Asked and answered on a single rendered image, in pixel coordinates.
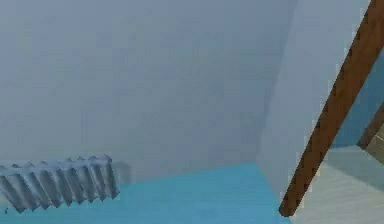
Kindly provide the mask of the grey ribbed radiator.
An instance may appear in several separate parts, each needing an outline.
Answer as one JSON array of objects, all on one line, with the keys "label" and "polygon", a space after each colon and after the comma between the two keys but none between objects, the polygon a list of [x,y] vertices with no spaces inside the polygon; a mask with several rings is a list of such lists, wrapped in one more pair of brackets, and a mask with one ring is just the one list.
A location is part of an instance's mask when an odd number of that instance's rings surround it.
[{"label": "grey ribbed radiator", "polygon": [[102,157],[67,158],[61,161],[23,166],[0,165],[0,193],[18,213],[37,208],[46,210],[62,204],[92,203],[114,199],[119,193],[112,159]]}]

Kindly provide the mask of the brown wooden furniture corner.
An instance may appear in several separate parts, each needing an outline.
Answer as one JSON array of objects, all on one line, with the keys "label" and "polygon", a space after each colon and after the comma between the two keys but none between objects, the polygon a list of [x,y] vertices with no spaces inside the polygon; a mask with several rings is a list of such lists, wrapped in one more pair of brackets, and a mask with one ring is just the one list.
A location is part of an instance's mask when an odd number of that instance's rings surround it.
[{"label": "brown wooden furniture corner", "polygon": [[384,165],[384,103],[365,128],[357,145]]}]

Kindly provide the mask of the brown wooden door frame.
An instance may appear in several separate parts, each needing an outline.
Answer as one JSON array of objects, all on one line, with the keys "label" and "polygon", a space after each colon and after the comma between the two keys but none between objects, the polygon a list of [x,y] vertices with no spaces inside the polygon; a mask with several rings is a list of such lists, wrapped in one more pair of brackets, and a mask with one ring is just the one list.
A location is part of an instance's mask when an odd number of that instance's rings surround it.
[{"label": "brown wooden door frame", "polygon": [[281,201],[281,216],[295,214],[383,47],[384,0],[371,0]]}]

